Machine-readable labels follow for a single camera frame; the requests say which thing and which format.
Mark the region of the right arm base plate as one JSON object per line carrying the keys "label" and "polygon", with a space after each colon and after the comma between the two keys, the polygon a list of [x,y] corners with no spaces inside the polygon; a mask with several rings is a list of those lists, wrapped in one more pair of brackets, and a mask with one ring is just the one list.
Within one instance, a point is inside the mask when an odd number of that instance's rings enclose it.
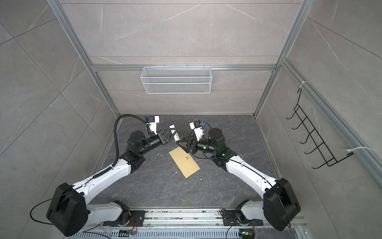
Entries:
{"label": "right arm base plate", "polygon": [[247,219],[242,213],[236,210],[221,209],[220,215],[223,219],[224,226],[234,226],[234,225],[250,225],[250,226],[263,226],[264,223],[259,219]]}

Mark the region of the white glue stick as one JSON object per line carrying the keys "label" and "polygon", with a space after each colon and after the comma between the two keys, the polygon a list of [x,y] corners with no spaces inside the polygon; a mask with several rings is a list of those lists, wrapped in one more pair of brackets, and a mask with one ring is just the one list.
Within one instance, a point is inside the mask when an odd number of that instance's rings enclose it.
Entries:
{"label": "white glue stick", "polygon": [[175,127],[175,125],[174,124],[170,125],[169,128],[170,128],[170,132],[171,132],[170,138],[172,138],[174,140],[174,142],[179,141],[180,137],[178,135],[178,130]]}

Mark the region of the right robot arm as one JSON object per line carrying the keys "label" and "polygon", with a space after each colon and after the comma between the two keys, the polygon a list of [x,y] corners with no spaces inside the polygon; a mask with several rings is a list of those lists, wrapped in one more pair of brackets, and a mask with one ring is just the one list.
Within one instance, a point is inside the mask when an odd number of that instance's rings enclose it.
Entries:
{"label": "right robot arm", "polygon": [[261,211],[266,221],[276,230],[283,231],[290,227],[291,221],[301,211],[290,182],[285,178],[270,177],[245,162],[226,145],[221,129],[210,129],[208,139],[188,136],[178,140],[177,145],[186,153],[209,153],[208,159],[255,190],[263,199]]}

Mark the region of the yellow kraft envelope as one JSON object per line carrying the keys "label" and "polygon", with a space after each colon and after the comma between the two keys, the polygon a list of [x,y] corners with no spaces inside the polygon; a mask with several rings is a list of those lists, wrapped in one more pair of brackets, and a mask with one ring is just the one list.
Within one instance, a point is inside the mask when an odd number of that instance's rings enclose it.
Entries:
{"label": "yellow kraft envelope", "polygon": [[169,154],[185,178],[190,177],[200,170],[200,167],[197,165],[192,156],[189,153],[186,153],[182,148],[177,147],[176,149],[170,151]]}

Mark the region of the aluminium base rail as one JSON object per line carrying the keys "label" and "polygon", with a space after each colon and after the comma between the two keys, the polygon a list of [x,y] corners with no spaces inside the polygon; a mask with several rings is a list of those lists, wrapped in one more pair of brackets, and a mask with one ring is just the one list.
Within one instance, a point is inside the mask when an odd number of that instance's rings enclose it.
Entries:
{"label": "aluminium base rail", "polygon": [[134,224],[126,227],[102,224],[88,226],[74,239],[310,239],[302,216],[298,215],[278,231],[265,219],[240,224],[233,209],[137,209]]}

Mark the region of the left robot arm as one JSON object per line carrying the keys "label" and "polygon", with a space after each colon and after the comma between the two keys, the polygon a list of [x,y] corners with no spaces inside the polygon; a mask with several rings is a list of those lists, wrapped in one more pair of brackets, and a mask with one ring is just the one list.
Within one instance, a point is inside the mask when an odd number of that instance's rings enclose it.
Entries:
{"label": "left robot arm", "polygon": [[144,154],[167,144],[162,130],[146,137],[140,130],[131,133],[125,153],[102,171],[72,185],[63,183],[55,190],[46,218],[63,235],[69,237],[84,226],[112,222],[119,226],[130,221],[130,209],[119,200],[107,204],[91,204],[103,190],[137,170],[145,161]]}

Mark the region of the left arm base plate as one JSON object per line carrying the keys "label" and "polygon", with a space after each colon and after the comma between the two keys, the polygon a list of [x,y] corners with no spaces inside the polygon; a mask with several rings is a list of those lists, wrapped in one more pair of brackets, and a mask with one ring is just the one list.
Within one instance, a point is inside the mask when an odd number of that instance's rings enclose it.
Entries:
{"label": "left arm base plate", "polygon": [[125,216],[120,216],[117,221],[106,221],[103,222],[103,226],[111,227],[142,227],[146,212],[143,210],[133,210],[129,211]]}

